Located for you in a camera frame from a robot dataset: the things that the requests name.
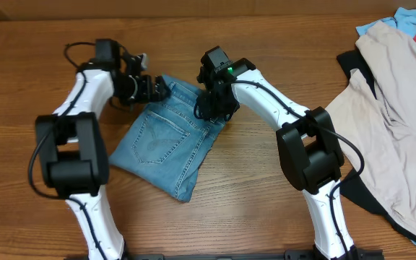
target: blue denim fabric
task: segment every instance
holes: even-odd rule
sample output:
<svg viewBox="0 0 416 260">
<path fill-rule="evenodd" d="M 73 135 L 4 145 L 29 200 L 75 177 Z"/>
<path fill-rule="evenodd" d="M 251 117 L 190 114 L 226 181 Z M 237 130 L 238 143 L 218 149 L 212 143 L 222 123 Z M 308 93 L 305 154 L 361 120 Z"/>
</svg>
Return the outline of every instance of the blue denim fabric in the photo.
<svg viewBox="0 0 416 260">
<path fill-rule="evenodd" d="M 201 90 L 166 75 L 163 79 L 171 96 L 146 105 L 109 161 L 188 202 L 199 167 L 225 122 L 196 119 L 194 106 Z"/>
</svg>

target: cable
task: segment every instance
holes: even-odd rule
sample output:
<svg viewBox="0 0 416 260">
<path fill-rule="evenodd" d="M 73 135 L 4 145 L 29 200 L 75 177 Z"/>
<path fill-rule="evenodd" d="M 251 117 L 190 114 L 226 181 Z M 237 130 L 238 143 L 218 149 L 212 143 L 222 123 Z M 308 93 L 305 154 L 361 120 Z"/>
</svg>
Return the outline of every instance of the cable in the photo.
<svg viewBox="0 0 416 260">
<path fill-rule="evenodd" d="M 308 120 L 307 118 L 305 118 L 304 116 L 296 113 L 291 107 L 289 107 L 288 105 L 285 104 L 285 102 L 283 102 L 279 97 L 277 97 L 277 95 L 275 95 L 275 93 L 273 93 L 270 89 L 268 89 L 267 87 L 263 86 L 262 84 L 259 84 L 258 82 L 251 82 L 251 81 L 247 81 L 247 80 L 235 80 L 234 83 L 241 83 L 241 84 L 249 84 L 249 85 L 253 85 L 256 86 L 262 90 L 264 90 L 265 92 L 267 92 L 268 94 L 270 94 L 281 106 L 283 106 L 283 108 L 290 114 L 296 116 L 299 119 L 304 119 L 307 120 L 307 122 L 309 122 L 309 124 L 313 127 L 316 127 L 322 131 L 325 131 L 328 134 L 332 134 L 334 135 L 336 138 L 342 140 L 345 144 L 347 144 L 349 147 L 351 147 L 351 149 L 353 149 L 355 151 L 355 153 L 357 154 L 357 156 L 360 159 L 360 167 L 359 170 L 356 172 L 356 174 L 353 175 L 349 175 L 347 176 L 345 179 L 343 179 L 342 181 L 340 181 L 337 185 L 335 185 L 335 187 L 333 187 L 330 191 L 330 195 L 329 195 L 329 200 L 330 200 L 330 212 L 331 212 L 331 218 L 333 220 L 333 224 L 335 226 L 335 229 L 337 230 L 337 235 L 339 237 L 339 239 L 341 240 L 341 243 L 343 245 L 343 249 L 344 249 L 344 253 L 347 259 L 352 260 L 352 256 L 349 253 L 349 251 L 347 250 L 346 247 L 346 243 L 345 240 L 343 238 L 343 235 L 341 234 L 341 232 L 339 231 L 339 227 L 338 227 L 338 223 L 337 223 L 337 218 L 335 216 L 335 212 L 334 212 L 334 205 L 333 205 L 333 200 L 335 199 L 333 197 L 335 191 L 343 184 L 343 183 L 347 183 L 348 181 L 351 181 L 352 179 L 360 176 L 360 174 L 362 174 L 364 167 L 365 167 L 365 161 L 364 161 L 364 157 L 362 155 L 362 153 L 360 152 L 360 150 L 352 143 L 350 142 L 348 139 L 344 138 L 343 136 L 341 136 L 340 134 L 335 133 L 334 131 L 330 131 L 322 126 L 317 125 L 316 123 Z"/>
<path fill-rule="evenodd" d="M 88 43 L 88 42 L 77 42 L 77 43 L 67 44 L 65 46 L 64 56 L 67 59 L 67 61 L 69 61 L 69 63 L 71 65 L 73 65 L 76 69 L 78 69 L 79 66 L 69 57 L 68 50 L 72 46 L 79 46 L 79 45 L 94 46 L 95 44 L 94 43 Z M 66 117 L 66 115 L 74 108 L 74 106 L 77 103 L 79 97 L 81 96 L 81 94 L 85 90 L 86 84 L 87 84 L 86 74 L 83 71 L 80 71 L 79 73 L 81 73 L 81 75 L 83 76 L 83 85 L 79 89 L 79 91 L 78 91 L 77 95 L 75 96 L 75 98 L 70 102 L 70 104 L 67 107 L 67 109 L 57 118 L 57 121 L 54 123 L 54 125 L 52 125 L 52 127 L 50 127 L 46 131 L 46 133 L 44 133 L 43 137 L 38 142 L 36 148 L 33 150 L 32 156 L 31 156 L 30 161 L 28 163 L 28 183 L 30 184 L 30 187 L 32 188 L 32 190 L 38 196 L 41 196 L 43 198 L 63 200 L 63 198 L 61 198 L 59 196 L 45 194 L 42 191 L 38 190 L 38 188 L 36 188 L 36 186 L 35 186 L 35 184 L 33 182 L 33 165 L 35 164 L 36 157 L 38 156 L 38 153 L 40 152 L 40 150 L 43 147 L 43 145 L 46 143 L 46 140 L 49 137 L 49 135 L 50 134 L 53 134 L 53 130 L 60 124 L 60 122 L 62 122 L 64 120 L 64 118 Z M 94 227 L 92 226 L 91 218 L 90 218 L 89 214 L 87 213 L 86 206 L 83 205 L 83 203 L 81 203 L 79 200 L 77 200 L 75 198 L 71 198 L 70 197 L 70 198 L 68 198 L 68 200 L 77 203 L 78 206 L 79 206 L 79 208 L 83 211 L 84 217 L 86 218 L 87 224 L 88 224 L 88 226 L 90 228 L 92 240 L 94 241 L 95 247 L 99 250 L 99 253 L 102 256 L 102 258 L 104 260 L 107 260 L 107 257 L 105 256 L 105 253 L 104 253 L 102 247 L 100 246 L 100 242 L 99 242 L 98 238 L 95 235 Z"/>
</svg>

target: jeans back pocket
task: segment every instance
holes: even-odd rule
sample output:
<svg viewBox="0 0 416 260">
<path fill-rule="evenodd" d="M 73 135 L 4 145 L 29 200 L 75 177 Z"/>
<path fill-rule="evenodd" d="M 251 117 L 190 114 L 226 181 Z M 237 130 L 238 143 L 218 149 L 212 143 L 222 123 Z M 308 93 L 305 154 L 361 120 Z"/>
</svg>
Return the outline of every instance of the jeans back pocket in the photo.
<svg viewBox="0 0 416 260">
<path fill-rule="evenodd" d="M 149 110 L 134 140 L 134 155 L 139 163 L 163 163 L 189 134 L 172 121 Z"/>
</svg>

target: pile of clothes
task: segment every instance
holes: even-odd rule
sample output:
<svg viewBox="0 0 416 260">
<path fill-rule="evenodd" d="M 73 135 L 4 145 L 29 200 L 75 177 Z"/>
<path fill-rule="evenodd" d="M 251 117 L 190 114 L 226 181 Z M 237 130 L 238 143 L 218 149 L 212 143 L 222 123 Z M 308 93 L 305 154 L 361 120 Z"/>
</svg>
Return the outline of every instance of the pile of clothes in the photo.
<svg viewBox="0 0 416 260">
<path fill-rule="evenodd" d="M 416 9 L 356 30 L 357 49 L 337 57 L 349 85 L 326 108 L 336 132 L 365 158 L 341 194 L 416 245 Z M 358 156 L 340 144 L 358 169 Z"/>
</svg>

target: wooden table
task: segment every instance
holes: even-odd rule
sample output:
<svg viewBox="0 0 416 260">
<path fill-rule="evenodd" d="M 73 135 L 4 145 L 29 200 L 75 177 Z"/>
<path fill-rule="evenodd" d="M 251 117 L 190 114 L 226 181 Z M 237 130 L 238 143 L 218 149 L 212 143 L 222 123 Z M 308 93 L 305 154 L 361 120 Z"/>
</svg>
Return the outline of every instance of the wooden table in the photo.
<svg viewBox="0 0 416 260">
<path fill-rule="evenodd" d="M 335 57 L 354 48 L 355 26 L 389 15 L 0 22 L 0 259 L 87 252 L 66 204 L 37 197 L 27 184 L 35 118 L 52 113 L 74 84 L 74 68 L 62 56 L 66 43 L 113 38 L 132 53 L 146 52 L 150 74 L 194 84 L 203 53 L 220 45 L 232 60 L 254 62 L 289 98 L 315 108 L 346 87 Z M 94 55 L 88 46 L 71 54 L 78 62 Z M 109 154 L 136 116 L 105 108 L 100 127 Z M 350 168 L 346 163 L 343 172 Z M 108 199 L 136 254 L 280 253 L 313 245 L 308 208 L 280 169 L 274 132 L 247 108 L 214 143 L 189 203 L 117 168 Z M 416 259 L 416 248 L 382 217 L 342 202 L 358 246 L 382 248 L 387 259 Z"/>
</svg>

